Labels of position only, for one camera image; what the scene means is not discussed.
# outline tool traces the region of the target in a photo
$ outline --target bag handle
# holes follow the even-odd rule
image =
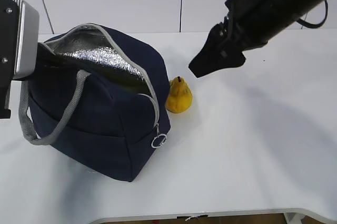
[[[23,136],[27,141],[29,141],[33,145],[50,145],[57,140],[58,136],[68,124],[69,119],[73,115],[78,105],[78,102],[82,96],[85,80],[87,79],[89,75],[90,73],[86,72],[85,70],[78,71],[77,76],[76,76],[76,81],[77,81],[76,89],[75,89],[74,95],[70,103],[64,110],[62,118],[57,124],[57,126],[55,127],[54,131],[50,135],[43,137],[43,138],[39,138],[37,136],[33,122],[27,115],[28,97],[29,97],[28,82],[23,81],[21,83],[21,94],[20,94],[20,104],[19,104],[18,115],[19,115],[19,120],[20,120],[21,129],[23,132]]]

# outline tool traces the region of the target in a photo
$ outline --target metal ring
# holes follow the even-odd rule
[[[158,146],[155,146],[155,145],[154,145],[154,141],[155,141],[156,139],[158,139],[159,137],[162,137],[162,136],[164,137],[164,139],[161,141],[161,143],[159,143]],[[152,140],[151,147],[152,147],[153,149],[158,149],[158,148],[162,147],[162,146],[165,144],[166,140],[167,140],[167,135],[166,135],[165,133],[161,133],[161,134],[159,134],[158,136],[156,136],[156,137]]]

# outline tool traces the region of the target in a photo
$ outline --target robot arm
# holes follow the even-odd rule
[[[311,28],[320,27],[322,23],[311,25],[300,17],[323,1],[227,0],[228,15],[211,29],[204,47],[189,64],[190,70],[196,77],[202,77],[220,69],[242,66],[243,51],[265,46],[295,21]]]
[[[201,77],[243,65],[243,51],[263,47],[322,1],[227,0],[228,16],[211,29],[189,68]],[[23,0],[0,0],[0,119],[11,116],[8,109],[11,81],[34,72],[37,38],[38,12]]]

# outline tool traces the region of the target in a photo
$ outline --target insulated lunch bag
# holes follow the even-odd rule
[[[84,24],[39,43],[37,58],[21,87],[25,139],[111,178],[134,180],[170,130],[170,83],[159,53],[119,31]]]

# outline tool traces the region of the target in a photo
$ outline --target yellow pear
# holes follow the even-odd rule
[[[170,94],[166,100],[166,109],[173,113],[186,111],[192,104],[193,95],[185,80],[178,76],[170,81]]]

